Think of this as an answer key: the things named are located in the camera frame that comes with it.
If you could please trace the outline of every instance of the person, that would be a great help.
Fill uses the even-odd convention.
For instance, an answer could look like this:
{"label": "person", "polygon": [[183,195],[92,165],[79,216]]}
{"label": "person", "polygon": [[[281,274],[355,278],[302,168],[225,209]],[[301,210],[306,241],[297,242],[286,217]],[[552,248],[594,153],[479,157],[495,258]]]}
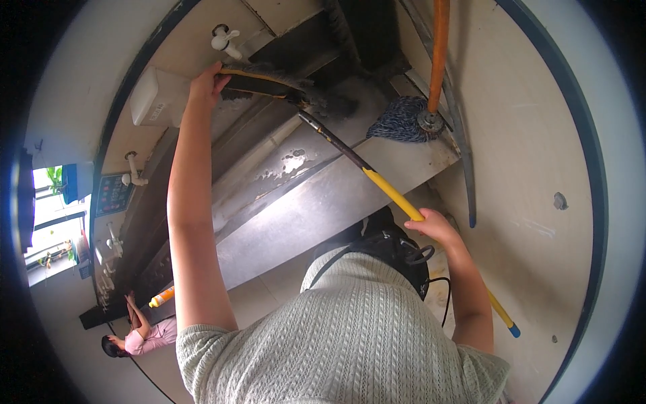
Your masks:
{"label": "person", "polygon": [[485,285],[459,234],[430,209],[420,209],[423,222],[405,226],[446,251],[451,339],[422,301],[423,249],[402,229],[379,229],[387,222],[383,210],[369,234],[349,246],[341,245],[349,242],[344,235],[321,246],[298,296],[238,329],[211,220],[211,110],[229,80],[220,68],[218,62],[191,82],[167,199],[176,354],[195,402],[496,401],[510,367],[493,355]]}
{"label": "person", "polygon": [[101,339],[103,351],[110,357],[143,355],[154,349],[172,344],[177,338],[177,319],[169,317],[151,326],[134,302],[134,294],[125,296],[130,321],[130,332],[123,339],[106,335]]}

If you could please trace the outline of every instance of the pink shirt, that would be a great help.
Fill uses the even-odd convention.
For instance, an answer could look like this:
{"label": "pink shirt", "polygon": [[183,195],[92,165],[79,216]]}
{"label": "pink shirt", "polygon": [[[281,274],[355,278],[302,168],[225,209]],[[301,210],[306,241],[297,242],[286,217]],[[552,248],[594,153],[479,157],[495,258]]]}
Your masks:
{"label": "pink shirt", "polygon": [[123,340],[126,352],[130,355],[143,355],[172,344],[175,339],[177,339],[177,319],[173,316],[152,326],[146,339],[142,338],[137,330],[132,330]]}

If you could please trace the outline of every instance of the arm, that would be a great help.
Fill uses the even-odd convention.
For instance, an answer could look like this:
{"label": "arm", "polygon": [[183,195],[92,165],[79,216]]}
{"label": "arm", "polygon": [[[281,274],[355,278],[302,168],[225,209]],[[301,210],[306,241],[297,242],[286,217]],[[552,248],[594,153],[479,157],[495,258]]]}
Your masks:
{"label": "arm", "polygon": [[168,189],[168,229],[177,328],[237,330],[215,249],[211,216],[211,110],[229,78],[220,62],[191,82]]}
{"label": "arm", "polygon": [[134,311],[132,310],[132,307],[130,307],[130,302],[128,302],[128,299],[125,300],[126,302],[126,307],[128,308],[128,318],[130,319],[130,329],[134,330],[135,328],[141,327],[141,322],[139,321],[139,317],[135,315]]}
{"label": "arm", "polygon": [[128,307],[137,315],[138,321],[141,324],[139,327],[135,327],[133,319],[132,327],[139,333],[139,335],[141,335],[141,338],[146,339],[148,333],[151,331],[151,325],[148,322],[148,319],[143,315],[141,310],[139,310],[132,296],[126,296],[125,300],[128,302]]}
{"label": "arm", "polygon": [[409,221],[409,229],[423,232],[437,240],[446,252],[451,289],[456,344],[472,346],[489,354],[494,353],[494,324],[485,283],[475,267],[460,235],[439,213],[420,209],[424,222]]}

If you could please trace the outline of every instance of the mop head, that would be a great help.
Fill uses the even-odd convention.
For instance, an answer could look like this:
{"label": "mop head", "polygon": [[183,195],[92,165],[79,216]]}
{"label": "mop head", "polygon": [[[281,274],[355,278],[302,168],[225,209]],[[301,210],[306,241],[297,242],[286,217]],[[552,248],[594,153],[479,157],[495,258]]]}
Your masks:
{"label": "mop head", "polygon": [[253,94],[286,100],[299,109],[307,109],[319,117],[347,118],[357,109],[357,102],[338,94],[324,92],[314,87],[314,82],[299,79],[267,63],[253,65],[226,64],[221,74],[231,80],[223,91],[222,98],[235,100],[249,98]]}
{"label": "mop head", "polygon": [[437,138],[417,123],[417,115],[427,106],[422,97],[399,97],[393,100],[379,119],[368,129],[366,138],[377,136],[401,142],[424,143]]}

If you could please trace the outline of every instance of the light green sweater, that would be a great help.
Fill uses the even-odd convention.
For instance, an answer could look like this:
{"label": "light green sweater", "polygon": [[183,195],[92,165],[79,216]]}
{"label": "light green sweater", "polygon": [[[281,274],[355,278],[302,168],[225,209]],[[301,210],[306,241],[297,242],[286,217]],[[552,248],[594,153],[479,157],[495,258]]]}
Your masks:
{"label": "light green sweater", "polygon": [[509,364],[448,339],[408,281],[349,253],[314,288],[245,330],[181,330],[177,358],[196,403],[493,403]]}

